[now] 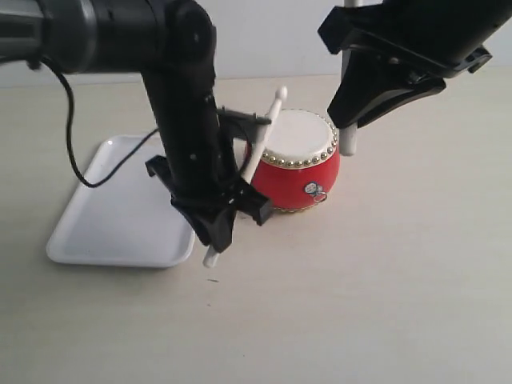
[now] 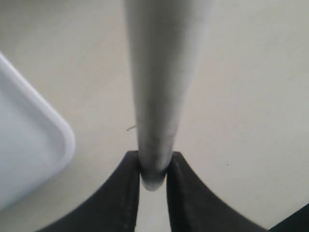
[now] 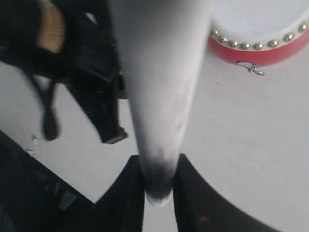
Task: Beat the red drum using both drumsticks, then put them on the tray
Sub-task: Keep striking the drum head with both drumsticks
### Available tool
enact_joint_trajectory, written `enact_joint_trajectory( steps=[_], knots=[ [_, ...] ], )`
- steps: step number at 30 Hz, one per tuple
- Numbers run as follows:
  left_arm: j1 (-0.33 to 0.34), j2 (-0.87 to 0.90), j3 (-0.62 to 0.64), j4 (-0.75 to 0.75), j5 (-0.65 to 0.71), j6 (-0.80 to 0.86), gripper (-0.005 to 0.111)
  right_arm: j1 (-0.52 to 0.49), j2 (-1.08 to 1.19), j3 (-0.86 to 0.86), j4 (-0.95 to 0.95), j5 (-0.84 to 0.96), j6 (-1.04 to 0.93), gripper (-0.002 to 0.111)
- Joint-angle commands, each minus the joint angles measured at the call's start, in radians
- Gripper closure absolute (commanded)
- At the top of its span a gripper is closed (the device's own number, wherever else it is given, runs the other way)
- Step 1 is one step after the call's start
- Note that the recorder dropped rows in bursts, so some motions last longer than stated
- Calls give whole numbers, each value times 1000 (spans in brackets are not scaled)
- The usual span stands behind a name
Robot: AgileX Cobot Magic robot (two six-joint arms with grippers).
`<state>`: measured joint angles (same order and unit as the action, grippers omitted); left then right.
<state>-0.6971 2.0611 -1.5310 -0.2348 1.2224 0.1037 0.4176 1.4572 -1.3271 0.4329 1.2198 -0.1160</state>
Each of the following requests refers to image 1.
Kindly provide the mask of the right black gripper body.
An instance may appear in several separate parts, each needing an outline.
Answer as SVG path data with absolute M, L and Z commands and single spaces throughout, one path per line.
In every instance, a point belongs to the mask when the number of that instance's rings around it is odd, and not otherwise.
M 318 34 L 331 54 L 368 52 L 435 77 L 474 73 L 491 60 L 491 1 L 383 1 L 334 7 Z

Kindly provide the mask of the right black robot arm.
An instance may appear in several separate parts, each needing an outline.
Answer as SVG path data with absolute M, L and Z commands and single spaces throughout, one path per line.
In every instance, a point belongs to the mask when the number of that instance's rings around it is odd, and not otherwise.
M 491 60 L 483 43 L 511 17 L 511 2 L 383 1 L 336 6 L 318 28 L 331 54 L 349 54 L 327 112 L 339 129 L 362 128 L 446 80 Z

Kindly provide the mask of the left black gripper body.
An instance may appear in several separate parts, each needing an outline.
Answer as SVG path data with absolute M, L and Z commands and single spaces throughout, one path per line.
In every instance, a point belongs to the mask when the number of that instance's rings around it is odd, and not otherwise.
M 144 86 L 160 133 L 165 158 L 157 169 L 171 200 L 234 208 L 262 225 L 270 200 L 242 180 L 233 140 L 220 128 L 214 80 L 190 78 L 174 70 L 146 70 Z

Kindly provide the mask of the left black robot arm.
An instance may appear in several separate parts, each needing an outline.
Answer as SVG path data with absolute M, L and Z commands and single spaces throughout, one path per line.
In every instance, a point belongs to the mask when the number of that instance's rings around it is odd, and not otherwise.
M 203 245 L 232 243 L 237 212 L 263 224 L 271 201 L 244 180 L 234 140 L 255 150 L 268 117 L 217 106 L 217 31 L 194 1 L 4 1 L 1 61 L 69 74 L 138 73 L 164 155 L 147 173 L 168 189 L 174 208 Z

